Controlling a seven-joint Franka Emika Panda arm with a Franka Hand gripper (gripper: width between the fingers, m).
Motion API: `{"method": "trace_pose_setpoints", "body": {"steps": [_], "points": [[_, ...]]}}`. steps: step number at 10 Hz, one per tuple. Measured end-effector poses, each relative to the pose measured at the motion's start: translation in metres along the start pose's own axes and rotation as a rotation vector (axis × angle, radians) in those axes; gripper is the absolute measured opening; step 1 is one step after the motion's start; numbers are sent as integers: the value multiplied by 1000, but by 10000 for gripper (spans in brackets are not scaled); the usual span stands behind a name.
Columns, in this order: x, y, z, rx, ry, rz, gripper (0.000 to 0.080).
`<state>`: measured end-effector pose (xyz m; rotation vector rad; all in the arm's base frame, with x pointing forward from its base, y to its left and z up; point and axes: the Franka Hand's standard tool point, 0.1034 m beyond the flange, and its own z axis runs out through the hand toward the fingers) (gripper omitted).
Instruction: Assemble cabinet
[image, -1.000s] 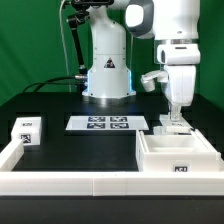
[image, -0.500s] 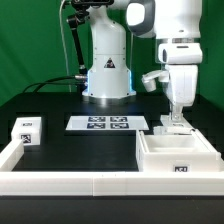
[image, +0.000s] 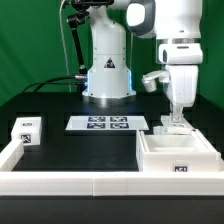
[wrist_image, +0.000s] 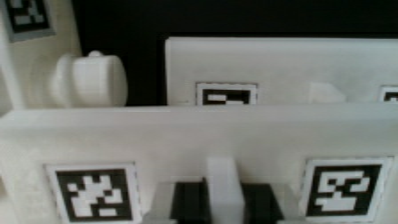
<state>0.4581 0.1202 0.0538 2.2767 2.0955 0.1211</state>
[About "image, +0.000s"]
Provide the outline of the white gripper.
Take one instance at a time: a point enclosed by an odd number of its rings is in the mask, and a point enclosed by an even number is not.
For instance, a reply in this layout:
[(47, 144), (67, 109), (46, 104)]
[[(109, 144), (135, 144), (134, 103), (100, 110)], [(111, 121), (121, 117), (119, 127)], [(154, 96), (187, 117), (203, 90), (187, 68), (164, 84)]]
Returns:
[(198, 81), (198, 65), (203, 61), (199, 43), (161, 44), (158, 48), (159, 62), (168, 73), (164, 92), (170, 100), (172, 120), (181, 122), (183, 107), (194, 104)]

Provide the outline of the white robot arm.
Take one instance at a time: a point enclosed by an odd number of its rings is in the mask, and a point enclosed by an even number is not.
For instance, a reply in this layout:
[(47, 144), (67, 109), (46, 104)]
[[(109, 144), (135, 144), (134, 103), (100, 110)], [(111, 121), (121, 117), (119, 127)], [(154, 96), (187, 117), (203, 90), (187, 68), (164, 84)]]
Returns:
[[(163, 84), (170, 101), (170, 119), (181, 122), (182, 111), (194, 104), (198, 80), (198, 65), (203, 61), (199, 39), (202, 0), (115, 0), (113, 9), (126, 11), (127, 29), (132, 38), (156, 40), (156, 62), (162, 66), (143, 76), (147, 91)], [(93, 64), (87, 73), (83, 96), (107, 103), (132, 97), (133, 44), (125, 40), (125, 28), (107, 16), (107, 7), (92, 6), (90, 26), (93, 40)]]

